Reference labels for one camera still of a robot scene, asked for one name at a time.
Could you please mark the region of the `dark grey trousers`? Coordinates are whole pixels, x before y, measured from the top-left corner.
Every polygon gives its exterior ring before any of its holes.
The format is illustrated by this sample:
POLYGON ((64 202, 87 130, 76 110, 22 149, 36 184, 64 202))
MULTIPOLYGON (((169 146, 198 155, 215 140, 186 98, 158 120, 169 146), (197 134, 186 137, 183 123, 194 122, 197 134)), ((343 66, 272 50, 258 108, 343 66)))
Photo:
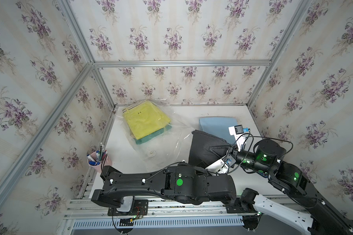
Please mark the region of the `dark grey trousers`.
POLYGON ((189 152, 188 163, 192 166, 206 168, 217 160, 209 160, 208 148, 211 146, 231 146, 225 140, 209 133, 195 130, 189 152))

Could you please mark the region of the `light blue trousers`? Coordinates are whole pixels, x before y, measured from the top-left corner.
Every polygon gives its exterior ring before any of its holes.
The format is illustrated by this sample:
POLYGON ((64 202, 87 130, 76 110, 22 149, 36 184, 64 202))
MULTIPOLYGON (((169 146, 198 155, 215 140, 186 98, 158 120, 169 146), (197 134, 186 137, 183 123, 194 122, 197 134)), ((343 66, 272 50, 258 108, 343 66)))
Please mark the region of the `light blue trousers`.
POLYGON ((233 144, 235 138, 230 135, 229 128, 237 126, 238 122, 231 117, 202 117, 199 119, 200 130, 219 137, 229 144, 233 144))

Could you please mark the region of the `clear plastic vacuum bag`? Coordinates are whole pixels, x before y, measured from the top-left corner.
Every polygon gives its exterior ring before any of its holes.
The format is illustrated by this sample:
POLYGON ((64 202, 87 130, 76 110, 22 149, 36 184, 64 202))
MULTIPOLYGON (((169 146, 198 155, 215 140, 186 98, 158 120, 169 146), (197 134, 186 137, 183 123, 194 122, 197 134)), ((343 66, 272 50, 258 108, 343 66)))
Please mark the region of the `clear plastic vacuum bag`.
POLYGON ((137 145, 123 118, 123 110, 129 106, 120 110, 115 118, 117 123, 113 126, 109 147, 113 151, 113 166, 125 173, 156 171, 174 162, 188 160, 192 132, 195 130, 193 125, 186 117, 178 114, 167 100, 149 101, 171 119, 169 125, 172 128, 149 142, 137 145))

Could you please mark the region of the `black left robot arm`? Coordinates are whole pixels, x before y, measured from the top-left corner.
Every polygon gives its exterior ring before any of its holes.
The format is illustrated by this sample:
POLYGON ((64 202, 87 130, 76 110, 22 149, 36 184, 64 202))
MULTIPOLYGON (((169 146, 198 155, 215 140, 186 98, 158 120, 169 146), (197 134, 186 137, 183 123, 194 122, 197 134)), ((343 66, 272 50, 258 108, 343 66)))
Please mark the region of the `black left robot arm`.
POLYGON ((232 206, 237 198, 233 178, 178 162, 150 173, 124 174, 111 166, 101 173, 102 189, 94 190, 91 201, 106 208, 119 208, 127 196, 155 196, 182 204, 200 205, 219 201, 232 206))

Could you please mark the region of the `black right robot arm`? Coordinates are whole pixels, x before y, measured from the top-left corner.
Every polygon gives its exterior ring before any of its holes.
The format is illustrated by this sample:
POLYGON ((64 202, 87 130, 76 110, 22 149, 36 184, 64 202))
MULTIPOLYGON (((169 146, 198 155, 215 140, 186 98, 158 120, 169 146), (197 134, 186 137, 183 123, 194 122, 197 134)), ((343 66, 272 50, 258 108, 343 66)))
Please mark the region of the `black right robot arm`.
POLYGON ((272 139, 256 143, 254 153, 230 146, 210 146, 208 149, 215 154, 224 152, 235 159, 238 167, 266 177, 275 189, 305 208, 308 216, 303 218, 298 211, 284 208, 249 188, 238 200, 243 210, 271 215, 290 226, 295 225, 307 235, 353 235, 353 220, 329 203, 298 167, 284 162, 286 150, 272 139))

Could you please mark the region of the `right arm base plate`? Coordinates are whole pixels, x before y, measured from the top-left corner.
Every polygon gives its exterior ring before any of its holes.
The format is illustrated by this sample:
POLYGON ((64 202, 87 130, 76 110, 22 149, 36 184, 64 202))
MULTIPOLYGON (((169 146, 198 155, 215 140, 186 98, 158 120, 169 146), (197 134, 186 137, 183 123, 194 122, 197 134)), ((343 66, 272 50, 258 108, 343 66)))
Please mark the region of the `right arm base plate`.
POLYGON ((226 206, 227 213, 257 213, 254 201, 245 197, 236 198, 232 206, 226 206))

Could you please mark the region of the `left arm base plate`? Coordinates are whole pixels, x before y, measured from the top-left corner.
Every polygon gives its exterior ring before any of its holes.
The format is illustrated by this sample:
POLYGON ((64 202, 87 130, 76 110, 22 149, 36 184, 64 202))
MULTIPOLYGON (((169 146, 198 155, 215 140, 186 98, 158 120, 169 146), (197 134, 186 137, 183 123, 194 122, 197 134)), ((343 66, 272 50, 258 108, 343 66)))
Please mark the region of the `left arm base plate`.
POLYGON ((149 200, 133 200, 132 204, 123 204, 120 208, 109 208, 108 216, 144 216, 148 213, 149 200))

